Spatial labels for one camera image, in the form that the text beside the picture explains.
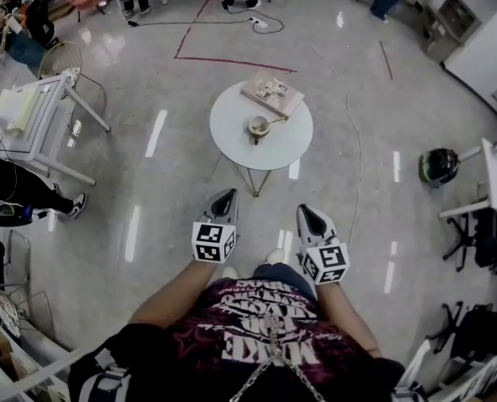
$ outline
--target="gray floor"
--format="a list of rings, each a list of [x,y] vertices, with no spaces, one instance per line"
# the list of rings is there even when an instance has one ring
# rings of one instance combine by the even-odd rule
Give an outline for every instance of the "gray floor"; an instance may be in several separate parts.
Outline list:
[[[151,0],[156,9],[146,22],[192,21],[205,1],[162,6]],[[248,17],[225,13],[220,1],[210,0],[199,20]],[[76,23],[72,14],[59,22],[59,37],[80,47],[84,72],[105,86],[105,119],[112,126],[107,134],[89,117],[74,115],[82,129],[72,147],[64,142],[59,158],[98,183],[89,188],[54,176],[68,196],[84,189],[88,207],[74,222],[50,228],[44,219],[23,229],[33,244],[32,293],[46,291],[62,343],[76,348],[117,332],[191,259],[199,204],[230,187],[241,192],[241,238],[229,264],[245,276],[277,245],[281,229],[295,232],[297,205],[311,204],[334,218],[350,243],[352,266],[343,287],[388,357],[411,358],[423,336],[441,324],[442,302],[497,301],[497,277],[475,265],[473,250],[460,274],[454,260],[441,259],[455,234],[438,211],[476,199],[483,163],[466,162],[455,181],[435,192],[420,183],[417,171],[419,154],[430,148],[463,152],[481,137],[497,141],[494,115],[424,56],[409,27],[384,25],[359,3],[274,0],[261,10],[281,19],[285,30],[263,36],[247,24],[195,25],[178,55],[295,71],[276,73],[305,93],[314,137],[299,178],[290,179],[288,168],[273,173],[258,199],[221,157],[208,128],[219,94],[257,67],[174,59],[187,26],[130,28],[115,3],[105,16],[83,13]],[[90,101],[98,98],[94,85],[79,90]],[[160,110],[167,119],[153,157],[145,157]],[[395,271],[385,293],[389,261]]]

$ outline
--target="round white table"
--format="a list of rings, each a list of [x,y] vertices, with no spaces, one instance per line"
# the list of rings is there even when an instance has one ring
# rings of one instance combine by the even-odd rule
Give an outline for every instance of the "round white table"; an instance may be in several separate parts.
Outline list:
[[[209,127],[220,151],[234,164],[247,168],[250,185],[244,177],[243,180],[252,189],[253,196],[258,197],[273,170],[287,167],[306,152],[314,132],[314,122],[308,106],[302,101],[287,121],[272,124],[269,134],[255,145],[249,134],[249,121],[255,116],[263,116],[271,122],[279,116],[241,95],[243,84],[230,86],[217,98]],[[254,187],[250,170],[267,172],[258,189]]]

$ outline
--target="white cube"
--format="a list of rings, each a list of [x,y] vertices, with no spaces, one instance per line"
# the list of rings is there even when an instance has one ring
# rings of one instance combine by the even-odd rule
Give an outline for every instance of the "white cube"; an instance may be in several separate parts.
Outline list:
[[[349,254],[345,243],[315,247],[301,247],[303,270],[315,285],[340,281],[349,268]]]
[[[235,226],[231,224],[192,224],[192,257],[222,264],[235,247]]]

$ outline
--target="silver chain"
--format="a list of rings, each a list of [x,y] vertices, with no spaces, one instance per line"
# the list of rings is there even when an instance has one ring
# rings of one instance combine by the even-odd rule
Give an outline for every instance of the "silver chain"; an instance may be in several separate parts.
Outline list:
[[[266,325],[269,328],[269,335],[270,335],[270,340],[271,340],[271,354],[269,356],[269,359],[265,361],[264,363],[261,363],[255,370],[250,374],[250,377],[248,377],[248,380],[245,384],[243,384],[243,387],[234,395],[234,397],[231,398],[230,402],[239,402],[241,399],[242,394],[251,386],[254,384],[256,379],[264,373],[265,369],[267,369],[271,363],[274,360],[279,360],[284,362],[286,366],[288,366],[295,374],[297,377],[299,377],[300,381],[302,384],[304,384],[308,390],[314,395],[315,400],[318,402],[325,402],[325,398],[321,396],[321,393],[319,393],[315,387],[312,385],[312,383],[308,380],[306,377],[305,373],[302,372],[302,370],[297,366],[293,365],[289,359],[287,359],[284,355],[284,352],[282,351],[282,348],[279,346],[279,339],[278,339],[278,330],[280,328],[280,322],[278,318],[276,317],[266,317],[265,318]]]

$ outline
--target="white table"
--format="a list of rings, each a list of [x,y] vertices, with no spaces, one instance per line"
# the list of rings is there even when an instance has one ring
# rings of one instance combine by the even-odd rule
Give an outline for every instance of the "white table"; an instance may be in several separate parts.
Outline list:
[[[269,134],[261,138],[257,146],[254,145],[254,139],[248,131],[249,121],[255,116],[274,121],[278,116],[241,95],[243,84],[230,86],[217,98],[209,127],[220,151],[234,164],[247,168],[250,185],[245,177],[243,180],[252,189],[253,196],[258,197],[273,170],[287,167],[306,152],[314,132],[314,123],[308,106],[302,101],[289,120],[272,124]],[[250,170],[267,172],[258,189],[254,186]]]
[[[68,87],[67,78],[66,75],[58,75],[14,88],[20,91],[40,86],[43,91],[38,96],[23,134],[10,135],[0,128],[0,158],[20,161],[33,168],[38,163],[94,186],[96,181],[93,178],[57,162],[57,152],[76,104],[83,107],[106,131],[110,131],[110,126]],[[68,96],[61,100],[64,91]]]
[[[460,162],[470,159],[475,155],[483,154],[486,163],[486,171],[488,174],[487,185],[489,189],[489,197],[484,201],[479,201],[475,204],[465,205],[457,209],[445,210],[438,214],[438,217],[446,218],[448,216],[454,216],[459,214],[471,213],[476,210],[487,209],[491,207],[497,210],[497,157],[492,154],[492,143],[484,138],[481,139],[481,146],[474,147],[468,152],[462,154],[459,157]]]

